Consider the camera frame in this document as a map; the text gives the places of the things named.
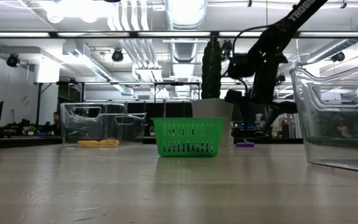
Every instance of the table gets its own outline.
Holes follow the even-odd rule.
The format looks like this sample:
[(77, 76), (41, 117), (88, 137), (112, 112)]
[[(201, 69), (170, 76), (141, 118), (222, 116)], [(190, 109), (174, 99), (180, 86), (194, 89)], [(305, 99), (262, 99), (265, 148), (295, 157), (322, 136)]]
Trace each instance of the table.
[(358, 223), (358, 172), (302, 145), (162, 158), (154, 145), (0, 149), (0, 224)]

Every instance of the white pot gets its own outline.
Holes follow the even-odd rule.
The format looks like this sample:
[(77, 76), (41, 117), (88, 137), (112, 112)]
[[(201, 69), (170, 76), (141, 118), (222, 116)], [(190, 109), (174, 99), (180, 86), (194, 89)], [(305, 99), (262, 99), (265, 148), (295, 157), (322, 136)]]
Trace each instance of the white pot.
[(227, 103), (223, 99), (212, 98), (193, 102), (194, 118), (226, 118), (223, 123), (221, 146), (231, 146), (234, 144), (234, 139), (231, 136), (232, 114), (233, 104)]

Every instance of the cactus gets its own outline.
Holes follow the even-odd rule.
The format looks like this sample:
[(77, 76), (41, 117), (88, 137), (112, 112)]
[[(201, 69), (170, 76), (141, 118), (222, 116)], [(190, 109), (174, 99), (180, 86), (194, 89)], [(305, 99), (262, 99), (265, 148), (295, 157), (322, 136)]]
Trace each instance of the cactus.
[(222, 48), (216, 37), (212, 37), (204, 49), (202, 99), (221, 96)]

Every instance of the ceiling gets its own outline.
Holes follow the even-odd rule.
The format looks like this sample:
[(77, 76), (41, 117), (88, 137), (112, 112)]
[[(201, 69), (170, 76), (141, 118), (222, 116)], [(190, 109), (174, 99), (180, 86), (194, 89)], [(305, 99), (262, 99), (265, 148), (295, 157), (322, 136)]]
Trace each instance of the ceiling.
[[(242, 30), (248, 27), (271, 24), (286, 16), (292, 4), (298, 1), (268, 0), (253, 1), (252, 7), (247, 7), (248, 1), (236, 0), (209, 0), (204, 24), (205, 30)], [(40, 6), (48, 6), (53, 2), (43, 1), (23, 1), (18, 0), (0, 1), (0, 30), (59, 30), (59, 31), (81, 31), (81, 30), (109, 30), (107, 17), (112, 11), (109, 4), (104, 1), (94, 1), (92, 7), (87, 9), (84, 14), (97, 12), (100, 17), (94, 23), (86, 23), (79, 17), (66, 17), (58, 24), (52, 24), (47, 19), (45, 9)], [(9, 7), (25, 7), (25, 4), (35, 9), (19, 9)], [(151, 0), (148, 4), (148, 23), (151, 30), (167, 29), (163, 0)], [(342, 0), (329, 1), (325, 8), (318, 11), (301, 30), (358, 30), (358, 0), (348, 1), (348, 6), (341, 9)], [(293, 58), (295, 55), (311, 54), (321, 47), (332, 42), (332, 39), (300, 39), (292, 40), (285, 49), (285, 56)], [(3, 47), (39, 47), (57, 58), (62, 63), (61, 75), (72, 76), (78, 80), (94, 80), (94, 73), (86, 66), (70, 61), (66, 55), (62, 54), (62, 45), (65, 40), (45, 40), (45, 39), (0, 39), (0, 50)], [(132, 76), (128, 75), (132, 71), (132, 61), (124, 54), (122, 62), (112, 62), (111, 56), (114, 49), (122, 47), (116, 39), (82, 39), (80, 44), (86, 44), (92, 50), (91, 56), (98, 61), (114, 77), (122, 81), (132, 81)], [(242, 39), (236, 44), (236, 52), (247, 52), (256, 42), (254, 39)], [(164, 78), (174, 77), (172, 72), (172, 55), (168, 43), (163, 40), (155, 39), (152, 41), (158, 63), (162, 67)], [(201, 75), (201, 62), (205, 43), (198, 44), (197, 57), (194, 61), (194, 76)], [(332, 62), (321, 62), (316, 66), (320, 70), (320, 76), (328, 76), (337, 72), (345, 71), (350, 68), (358, 67), (358, 44), (346, 49), (346, 60), (335, 64)], [(288, 67), (282, 67), (288, 76)]]

